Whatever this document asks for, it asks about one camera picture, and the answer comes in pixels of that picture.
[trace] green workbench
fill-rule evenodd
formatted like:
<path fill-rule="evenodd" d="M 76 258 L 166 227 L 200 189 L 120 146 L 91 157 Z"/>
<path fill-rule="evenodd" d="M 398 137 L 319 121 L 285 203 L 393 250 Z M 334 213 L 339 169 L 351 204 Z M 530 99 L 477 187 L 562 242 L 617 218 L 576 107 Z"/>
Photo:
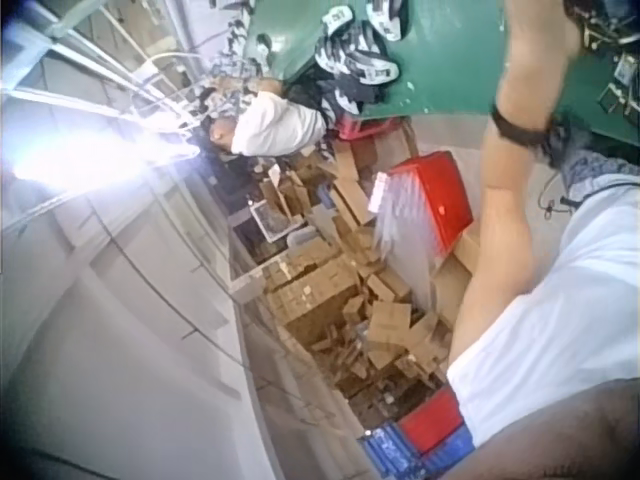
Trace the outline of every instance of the green workbench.
<path fill-rule="evenodd" d="M 259 0 L 249 27 L 247 55 L 255 37 L 272 41 L 271 75 L 288 79 L 313 62 L 321 18 L 335 5 L 349 4 L 366 19 L 364 0 Z M 363 117 L 383 118 L 425 113 L 486 114 L 503 70 L 505 26 L 497 0 L 409 0 L 408 32 L 387 42 L 402 75 L 388 88 L 383 104 L 365 108 Z M 638 130 L 620 113 L 607 115 L 598 105 L 614 64 L 585 55 L 567 79 L 562 104 L 585 118 L 596 132 L 640 143 Z"/>

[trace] person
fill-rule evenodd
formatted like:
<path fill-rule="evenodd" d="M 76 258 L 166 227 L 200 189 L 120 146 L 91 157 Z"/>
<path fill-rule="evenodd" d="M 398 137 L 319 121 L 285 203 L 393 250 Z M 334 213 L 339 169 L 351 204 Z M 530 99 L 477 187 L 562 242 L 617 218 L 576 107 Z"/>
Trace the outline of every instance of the person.
<path fill-rule="evenodd" d="M 445 478 L 616 478 L 639 442 L 640 169 L 585 149 L 584 135 L 551 148 L 577 210 L 535 285 L 527 183 L 581 39 L 562 0 L 506 0 L 505 12 L 479 260 L 447 370 L 477 450 Z"/>
<path fill-rule="evenodd" d="M 234 154 L 277 157 L 315 145 L 332 127 L 335 116 L 323 107 L 321 92 L 304 92 L 314 85 L 285 89 L 271 78 L 252 85 L 257 93 L 237 119 L 226 115 L 212 123 L 210 139 L 218 147 Z"/>

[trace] red plastic crate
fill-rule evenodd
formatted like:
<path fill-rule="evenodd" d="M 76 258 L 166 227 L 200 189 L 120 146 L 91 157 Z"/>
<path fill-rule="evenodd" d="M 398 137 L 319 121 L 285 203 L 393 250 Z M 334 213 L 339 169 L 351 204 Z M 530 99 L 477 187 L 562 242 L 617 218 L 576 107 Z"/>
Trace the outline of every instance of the red plastic crate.
<path fill-rule="evenodd" d="M 473 222 L 467 192 L 451 152 L 434 152 L 412 158 L 394 167 L 389 174 L 412 173 L 424 192 L 433 216 L 439 254 L 447 255 L 460 234 Z"/>
<path fill-rule="evenodd" d="M 464 424 L 458 401 L 450 387 L 443 387 L 429 400 L 398 422 L 400 429 L 420 454 L 429 453 Z"/>
<path fill-rule="evenodd" d="M 360 120 L 345 113 L 338 120 L 336 127 L 340 138 L 350 142 L 391 132 L 400 126 L 401 120 L 402 117 L 391 117 L 383 120 Z"/>

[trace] cable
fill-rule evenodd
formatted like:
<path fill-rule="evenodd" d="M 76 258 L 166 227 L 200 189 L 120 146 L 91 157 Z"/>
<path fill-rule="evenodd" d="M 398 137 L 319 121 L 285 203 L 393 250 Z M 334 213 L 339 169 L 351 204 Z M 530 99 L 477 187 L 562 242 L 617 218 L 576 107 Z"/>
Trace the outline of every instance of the cable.
<path fill-rule="evenodd" d="M 325 413 L 327 415 L 328 418 L 334 418 L 335 414 L 332 412 L 329 412 L 323 408 L 318 407 L 317 405 L 314 405 L 312 403 L 308 403 L 306 402 L 303 398 L 299 397 L 298 395 L 289 392 L 288 390 L 276 385 L 273 383 L 272 380 L 263 377 L 262 375 L 254 372 L 253 370 L 251 370 L 250 367 L 248 367 L 247 365 L 245 365 L 244 363 L 242 363 L 241 360 L 239 360 L 238 358 L 236 358 L 234 355 L 232 355 L 231 353 L 229 353 L 227 350 L 225 350 L 218 342 L 216 342 L 213 338 L 211 338 L 206 332 L 204 332 L 202 329 L 200 329 L 189 317 L 187 317 L 184 313 L 182 313 L 180 311 L 180 309 L 178 309 L 168 298 L 166 298 L 162 292 L 160 290 L 158 290 L 158 288 L 153 284 L 153 282 L 151 282 L 149 280 L 149 278 L 144 274 L 144 272 L 142 272 L 142 270 L 140 270 L 140 268 L 136 265 L 136 263 L 131 259 L 131 257 L 127 254 L 127 252 L 124 250 L 124 248 L 122 247 L 122 245 L 120 245 L 120 243 L 116 240 L 115 236 L 113 235 L 113 233 L 111 233 L 111 230 L 109 230 L 109 227 L 104 223 L 104 220 L 102 219 L 102 217 L 100 216 L 100 214 L 98 213 L 98 211 L 95 208 L 95 205 L 93 204 L 93 202 L 91 201 L 91 199 L 89 198 L 88 195 L 85 196 L 87 203 L 89 204 L 89 209 L 91 210 L 91 213 L 95 216 L 96 220 L 98 221 L 98 223 L 100 224 L 100 227 L 104 230 L 104 232 L 107 234 L 107 236 L 109 237 L 109 242 L 111 244 L 113 244 L 113 246 L 116 248 L 116 250 L 118 250 L 118 252 L 120 253 L 120 255 L 122 255 L 122 257 L 126 260 L 126 262 L 131 266 L 131 268 L 138 274 L 138 276 L 142 279 L 142 281 L 153 291 L 153 293 L 155 293 L 176 315 L 178 315 L 187 325 L 189 325 L 191 328 L 193 328 L 196 332 L 198 332 L 202 338 L 204 338 L 211 346 L 213 346 L 216 350 L 218 350 L 220 353 L 222 353 L 225 357 L 227 357 L 229 360 L 231 360 L 233 363 L 235 363 L 236 365 L 238 365 L 239 367 L 241 367 L 243 370 L 251 373 L 255 378 L 259 379 L 259 380 L 263 380 L 265 382 L 267 382 L 269 384 L 270 387 L 281 391 L 282 393 L 288 395 L 291 398 L 295 398 L 296 400 L 302 402 L 302 404 L 304 406 L 312 406 L 317 408 L 318 410 L 320 410 L 321 412 Z"/>
<path fill-rule="evenodd" d="M 112 477 L 110 475 L 106 475 L 104 473 L 100 473 L 97 470 L 93 470 L 91 468 L 85 467 L 78 463 L 72 462 L 71 460 L 67 460 L 66 458 L 60 457 L 58 455 L 54 455 L 53 453 L 46 452 L 44 450 L 40 450 L 38 448 L 25 448 L 18 447 L 19 450 L 23 450 L 25 453 L 30 455 L 34 455 L 36 457 L 40 457 L 49 462 L 59 463 L 60 465 L 65 465 L 67 467 L 71 467 L 74 470 L 78 470 L 79 472 L 87 473 L 96 478 L 102 478 L 104 480 L 118 480 L 118 477 Z"/>
<path fill-rule="evenodd" d="M 560 176 L 560 172 L 555 172 L 553 175 L 551 175 L 551 177 L 549 177 L 549 179 L 545 182 L 544 186 L 542 187 L 542 190 L 540 191 L 540 195 L 538 195 L 538 208 L 544 211 L 544 219 L 547 221 L 551 220 L 551 217 L 553 216 L 554 213 L 568 213 L 569 215 L 571 215 L 572 213 L 572 210 L 570 208 L 557 209 L 556 201 L 554 199 L 549 200 L 546 207 L 542 204 L 542 197 L 544 196 L 545 193 L 547 193 L 547 191 L 553 184 L 554 180 L 559 176 Z"/>

